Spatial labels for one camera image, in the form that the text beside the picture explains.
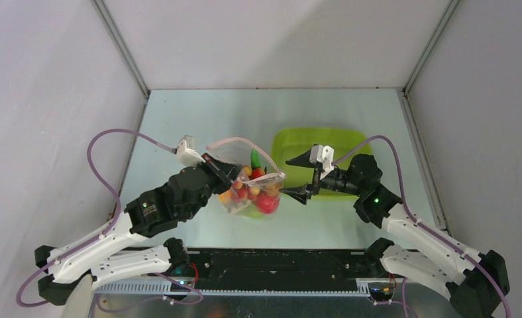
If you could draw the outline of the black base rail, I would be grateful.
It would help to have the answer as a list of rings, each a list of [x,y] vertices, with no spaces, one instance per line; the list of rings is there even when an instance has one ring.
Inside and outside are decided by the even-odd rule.
[[[218,292],[357,292],[361,279],[388,280],[365,250],[192,248],[164,275]]]

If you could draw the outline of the left aluminium corner post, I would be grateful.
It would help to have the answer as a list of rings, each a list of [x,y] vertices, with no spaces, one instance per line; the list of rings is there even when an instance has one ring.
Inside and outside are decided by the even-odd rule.
[[[137,66],[136,60],[134,59],[134,56],[132,55],[132,52],[126,43],[106,1],[91,0],[90,3],[93,5],[95,12],[97,13],[107,34],[109,35],[109,38],[117,49],[121,60],[127,67],[127,70],[129,71],[141,94],[145,99],[148,99],[150,95],[150,88],[146,84],[144,77],[139,67]]]

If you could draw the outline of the green pear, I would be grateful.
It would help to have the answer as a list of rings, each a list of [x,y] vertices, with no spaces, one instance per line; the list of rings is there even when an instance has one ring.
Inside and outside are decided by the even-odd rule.
[[[254,205],[250,205],[240,212],[241,216],[249,217],[251,219],[262,219],[265,214],[260,212]]]

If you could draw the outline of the right aluminium corner post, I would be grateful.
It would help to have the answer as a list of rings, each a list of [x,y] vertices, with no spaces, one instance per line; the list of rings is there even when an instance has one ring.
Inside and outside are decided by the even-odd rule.
[[[420,54],[420,56],[417,60],[417,63],[413,67],[407,81],[405,82],[405,85],[403,86],[404,96],[407,97],[410,94],[411,90],[414,88],[417,80],[419,79],[421,72],[423,71],[429,58],[432,56],[437,44],[439,43],[446,28],[448,27],[449,23],[451,22],[454,14],[458,10],[458,7],[460,6],[461,2],[462,2],[461,0],[450,0],[448,2],[439,21],[437,22],[436,26],[434,27],[434,30],[433,30],[431,36],[429,37],[422,53]]]

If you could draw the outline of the brown kiwi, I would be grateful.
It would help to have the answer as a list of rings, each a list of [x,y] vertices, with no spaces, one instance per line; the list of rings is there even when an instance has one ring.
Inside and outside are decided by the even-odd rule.
[[[280,194],[280,189],[282,188],[282,184],[281,183],[278,183],[278,184],[274,184],[274,185],[267,185],[265,188],[264,188],[264,191],[269,195],[269,196],[272,196],[272,197],[277,197],[279,196]]]

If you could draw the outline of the aluminium corner post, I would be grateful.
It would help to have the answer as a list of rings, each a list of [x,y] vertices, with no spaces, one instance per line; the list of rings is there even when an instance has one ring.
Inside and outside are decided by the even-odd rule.
[[[417,60],[417,63],[413,67],[407,81],[405,82],[405,85],[403,86],[404,96],[407,97],[410,94],[411,90],[414,88],[417,80],[419,79],[421,72],[423,71],[429,58],[432,56],[437,44],[439,43],[446,28],[448,27],[449,23],[451,22],[454,14],[458,10],[458,7],[460,6],[461,2],[462,2],[461,0],[450,0],[448,2],[439,21],[437,22],[436,26],[434,27],[434,30],[433,30],[431,36],[429,37],[422,53],[420,54],[420,56]]]
[[[134,56],[132,55],[132,52],[126,43],[106,1],[91,0],[90,3],[93,5],[95,12],[97,13],[107,34],[109,35],[109,38],[117,49],[121,60],[127,67],[127,70],[129,71],[141,94],[145,99],[148,99],[150,95],[150,88],[146,84],[144,77],[139,67],[137,66],[136,60],[134,59]]]

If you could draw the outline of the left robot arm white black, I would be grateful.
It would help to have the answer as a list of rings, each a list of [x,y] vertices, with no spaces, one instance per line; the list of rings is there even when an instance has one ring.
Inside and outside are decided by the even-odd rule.
[[[142,193],[113,220],[86,237],[62,248],[38,247],[34,251],[36,265],[45,274],[37,282],[39,296],[46,303],[61,306],[85,276],[90,276],[91,288],[96,290],[144,274],[185,274],[190,260],[180,239],[169,238],[141,251],[123,250],[194,218],[212,195],[229,190],[241,172],[240,164],[222,162],[204,153],[198,164]]]

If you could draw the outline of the red apple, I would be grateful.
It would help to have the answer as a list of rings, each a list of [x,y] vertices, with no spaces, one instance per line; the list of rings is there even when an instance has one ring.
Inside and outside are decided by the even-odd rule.
[[[257,195],[254,204],[259,212],[269,215],[279,207],[280,198],[262,191]]]

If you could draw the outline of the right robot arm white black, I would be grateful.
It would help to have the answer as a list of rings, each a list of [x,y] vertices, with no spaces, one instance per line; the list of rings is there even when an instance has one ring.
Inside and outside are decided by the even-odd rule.
[[[445,232],[433,229],[406,202],[382,185],[382,171],[372,155],[355,155],[347,169],[335,166],[333,149],[316,144],[287,165],[313,169],[312,180],[303,186],[281,190],[302,204],[322,189],[354,195],[353,207],[365,223],[371,223],[410,242],[411,252],[386,238],[366,249],[369,274],[387,272],[417,282],[449,300],[462,317],[491,317],[510,291],[506,263],[494,250],[481,253]]]

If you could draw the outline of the yellow orange mango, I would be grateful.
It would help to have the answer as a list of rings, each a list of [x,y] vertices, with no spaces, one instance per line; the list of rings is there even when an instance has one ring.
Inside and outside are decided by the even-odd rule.
[[[227,191],[223,192],[222,194],[218,195],[218,198],[222,204],[228,204],[229,202],[232,201],[232,196],[233,196],[233,191],[227,190]]]

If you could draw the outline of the green cucumber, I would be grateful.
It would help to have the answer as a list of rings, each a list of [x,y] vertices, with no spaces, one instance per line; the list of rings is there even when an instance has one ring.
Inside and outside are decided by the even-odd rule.
[[[251,166],[252,170],[256,170],[256,169],[261,169],[262,170],[264,168],[263,165],[262,165],[260,153],[256,149],[252,149],[251,150],[251,153],[250,153],[250,166]]]

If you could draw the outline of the green plastic bin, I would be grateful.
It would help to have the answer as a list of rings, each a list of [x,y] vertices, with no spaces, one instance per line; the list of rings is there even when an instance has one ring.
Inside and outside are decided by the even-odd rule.
[[[287,178],[283,187],[297,187],[305,184],[311,184],[313,179],[314,168],[302,168],[297,166],[288,166],[286,160],[295,158],[311,150],[315,144],[330,146],[334,149],[333,164],[346,170],[352,157],[357,154],[369,154],[369,143],[367,138],[360,132],[349,129],[333,129],[333,128],[292,128],[279,132],[272,146],[272,158],[278,168],[285,172]],[[354,195],[345,195],[337,192],[324,192],[320,195],[312,195],[311,201],[315,197],[323,196],[326,198],[356,198],[355,208],[371,206],[377,204],[381,200],[381,193],[375,193],[367,197],[365,200]]]

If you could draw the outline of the clear zip top bag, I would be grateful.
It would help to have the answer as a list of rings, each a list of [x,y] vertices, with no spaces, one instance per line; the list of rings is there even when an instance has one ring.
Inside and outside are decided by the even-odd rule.
[[[262,218],[277,211],[287,176],[267,152],[241,137],[218,140],[206,149],[224,163],[241,166],[230,190],[218,196],[228,213]]]

